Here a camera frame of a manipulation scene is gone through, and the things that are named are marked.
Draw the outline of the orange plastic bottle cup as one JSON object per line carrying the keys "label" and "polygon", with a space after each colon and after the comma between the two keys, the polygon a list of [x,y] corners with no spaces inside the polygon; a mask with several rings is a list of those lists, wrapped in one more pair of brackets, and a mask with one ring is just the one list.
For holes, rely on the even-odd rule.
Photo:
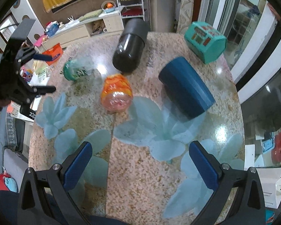
{"label": "orange plastic bottle cup", "polygon": [[100,102],[109,112],[123,112],[133,100],[132,88],[122,74],[107,76],[103,83]]}

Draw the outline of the white cardboard box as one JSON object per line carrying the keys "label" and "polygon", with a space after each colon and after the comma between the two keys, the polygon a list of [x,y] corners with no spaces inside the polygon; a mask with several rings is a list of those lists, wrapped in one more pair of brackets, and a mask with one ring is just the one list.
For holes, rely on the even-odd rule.
{"label": "white cardboard box", "polygon": [[281,168],[257,168],[265,206],[278,209],[281,203]]}

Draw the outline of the dark blue cup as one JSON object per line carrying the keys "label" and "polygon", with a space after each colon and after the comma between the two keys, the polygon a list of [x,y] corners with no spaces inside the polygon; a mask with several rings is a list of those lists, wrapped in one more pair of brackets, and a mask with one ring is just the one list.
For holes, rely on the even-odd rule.
{"label": "dark blue cup", "polygon": [[198,117],[215,104],[215,99],[196,70],[180,56],[160,71],[158,79],[178,107],[190,118]]}

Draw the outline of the red round object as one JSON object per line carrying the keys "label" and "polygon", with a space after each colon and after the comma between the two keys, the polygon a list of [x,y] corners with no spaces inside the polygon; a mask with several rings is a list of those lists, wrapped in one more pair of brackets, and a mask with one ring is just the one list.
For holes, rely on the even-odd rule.
{"label": "red round object", "polygon": [[271,158],[273,164],[277,165],[281,163],[281,133],[275,135],[274,141],[275,147],[271,151]]}

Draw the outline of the low white tv cabinet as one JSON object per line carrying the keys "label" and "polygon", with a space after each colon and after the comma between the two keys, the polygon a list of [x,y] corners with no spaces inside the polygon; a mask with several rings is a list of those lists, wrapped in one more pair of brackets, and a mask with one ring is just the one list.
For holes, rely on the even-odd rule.
{"label": "low white tv cabinet", "polygon": [[102,12],[99,16],[78,21],[69,28],[63,28],[52,37],[42,42],[44,50],[60,44],[64,49],[70,45],[88,40],[91,37],[118,35],[124,30],[120,12]]}

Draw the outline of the green tea bottle cup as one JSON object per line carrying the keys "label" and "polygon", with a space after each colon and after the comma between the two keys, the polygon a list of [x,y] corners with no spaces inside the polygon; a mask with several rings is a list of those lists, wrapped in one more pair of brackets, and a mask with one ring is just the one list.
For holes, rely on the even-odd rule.
{"label": "green tea bottle cup", "polygon": [[63,76],[68,81],[76,81],[91,75],[95,69],[94,62],[88,57],[79,57],[68,60],[62,69]]}

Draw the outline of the fruit bowl with orange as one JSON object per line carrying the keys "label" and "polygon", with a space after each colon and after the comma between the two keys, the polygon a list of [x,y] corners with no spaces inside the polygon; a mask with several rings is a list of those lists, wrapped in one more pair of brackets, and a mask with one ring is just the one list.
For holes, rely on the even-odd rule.
{"label": "fruit bowl with orange", "polygon": [[104,1],[101,5],[101,9],[106,13],[111,13],[115,11],[116,4],[114,1]]}

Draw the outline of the orange plastic bag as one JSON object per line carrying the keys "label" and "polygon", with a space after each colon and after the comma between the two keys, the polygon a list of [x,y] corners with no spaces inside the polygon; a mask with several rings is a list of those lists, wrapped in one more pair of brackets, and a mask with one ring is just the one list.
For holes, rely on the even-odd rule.
{"label": "orange plastic bag", "polygon": [[52,48],[46,50],[43,52],[43,55],[48,55],[52,57],[51,61],[46,61],[48,66],[51,66],[55,62],[59,60],[59,58],[63,55],[63,49],[60,45],[60,43],[54,45]]}

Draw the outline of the white metal shelf rack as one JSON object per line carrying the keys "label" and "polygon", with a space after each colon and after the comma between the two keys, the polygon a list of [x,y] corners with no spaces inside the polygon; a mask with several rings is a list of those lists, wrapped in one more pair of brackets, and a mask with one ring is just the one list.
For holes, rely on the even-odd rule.
{"label": "white metal shelf rack", "polygon": [[139,18],[145,21],[144,0],[116,0],[123,21]]}

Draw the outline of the black zippo box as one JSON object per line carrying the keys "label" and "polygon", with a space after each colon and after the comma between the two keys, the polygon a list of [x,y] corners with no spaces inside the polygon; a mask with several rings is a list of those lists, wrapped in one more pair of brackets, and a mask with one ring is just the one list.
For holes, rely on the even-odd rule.
{"label": "black zippo box", "polygon": [[35,120],[36,111],[32,110],[28,105],[22,105],[20,113],[31,120]]}

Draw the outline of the teal hexagonal tin box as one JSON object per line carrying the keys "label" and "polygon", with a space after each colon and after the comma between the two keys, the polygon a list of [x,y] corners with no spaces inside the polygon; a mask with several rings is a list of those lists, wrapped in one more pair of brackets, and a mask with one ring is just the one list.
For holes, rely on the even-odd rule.
{"label": "teal hexagonal tin box", "polygon": [[194,21],[184,34],[188,47],[204,64],[216,61],[225,51],[227,38],[206,22]]}

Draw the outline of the black cylindrical tumbler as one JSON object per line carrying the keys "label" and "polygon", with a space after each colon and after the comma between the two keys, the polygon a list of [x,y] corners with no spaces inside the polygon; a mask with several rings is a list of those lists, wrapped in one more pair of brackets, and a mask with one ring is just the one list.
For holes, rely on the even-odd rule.
{"label": "black cylindrical tumbler", "polygon": [[149,30],[147,22],[140,18],[126,23],[113,55],[113,66],[117,70],[131,73],[138,67]]}

